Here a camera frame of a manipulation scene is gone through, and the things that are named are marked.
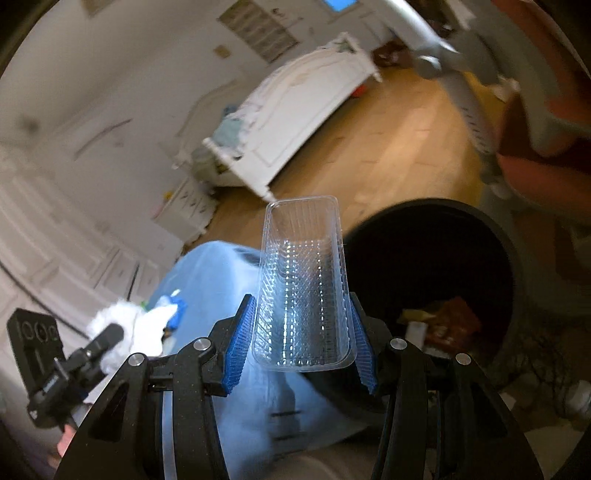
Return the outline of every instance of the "black bracket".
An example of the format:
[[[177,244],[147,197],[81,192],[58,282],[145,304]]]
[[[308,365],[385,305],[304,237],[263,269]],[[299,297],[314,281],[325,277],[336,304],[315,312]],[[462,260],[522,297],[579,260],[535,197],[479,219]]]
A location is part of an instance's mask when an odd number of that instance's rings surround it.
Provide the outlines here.
[[[116,469],[117,478],[163,480],[163,392],[171,391],[177,477],[228,480],[212,395],[231,392],[229,373],[239,378],[242,366],[229,372],[235,358],[226,353],[253,309],[254,298],[245,296],[234,317],[218,321],[208,337],[176,355],[130,355],[76,432],[55,479],[104,480]]]

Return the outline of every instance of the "white bed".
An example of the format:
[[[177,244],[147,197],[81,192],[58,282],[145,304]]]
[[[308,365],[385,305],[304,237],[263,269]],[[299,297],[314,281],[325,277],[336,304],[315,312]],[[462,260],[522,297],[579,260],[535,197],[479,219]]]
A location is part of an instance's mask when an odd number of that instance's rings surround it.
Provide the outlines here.
[[[203,145],[238,184],[274,202],[271,180],[314,131],[369,76],[381,82],[371,58],[349,34],[276,70],[232,115],[243,120],[237,148],[212,138]]]

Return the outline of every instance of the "plastic packaging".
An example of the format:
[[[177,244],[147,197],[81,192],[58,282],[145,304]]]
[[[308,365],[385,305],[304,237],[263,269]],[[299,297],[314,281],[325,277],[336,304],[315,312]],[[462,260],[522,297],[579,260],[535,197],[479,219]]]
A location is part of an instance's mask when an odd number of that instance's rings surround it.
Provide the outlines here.
[[[336,198],[267,207],[252,351],[262,367],[280,371],[344,368],[355,359]]]

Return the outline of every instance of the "cable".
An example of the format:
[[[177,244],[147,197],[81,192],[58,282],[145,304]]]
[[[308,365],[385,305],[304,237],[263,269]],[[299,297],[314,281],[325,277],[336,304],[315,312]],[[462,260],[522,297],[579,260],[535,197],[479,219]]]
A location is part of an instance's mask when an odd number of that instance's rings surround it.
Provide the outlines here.
[[[48,307],[45,302],[43,302],[39,297],[33,294],[19,279],[17,279],[12,272],[8,269],[8,267],[0,260],[0,270],[2,270],[16,285],[20,288],[25,294],[27,294],[34,302],[38,303],[44,310],[47,311],[52,317],[54,317],[57,321],[63,323],[71,330],[75,331],[78,335],[84,337],[85,339],[89,340],[87,334],[82,332],[79,328],[73,326],[70,322],[65,320],[63,317],[58,315],[52,308]]]

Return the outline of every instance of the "person's hand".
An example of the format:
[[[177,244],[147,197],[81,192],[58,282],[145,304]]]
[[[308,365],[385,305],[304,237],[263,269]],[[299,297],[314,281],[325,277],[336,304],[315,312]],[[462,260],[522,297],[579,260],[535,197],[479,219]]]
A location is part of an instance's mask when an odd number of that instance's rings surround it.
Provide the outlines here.
[[[70,442],[72,441],[72,438],[74,438],[75,433],[76,431],[70,425],[64,426],[64,434],[61,436],[61,439],[57,444],[57,453],[60,454],[60,457],[63,458],[66,454],[66,450],[70,446]]]

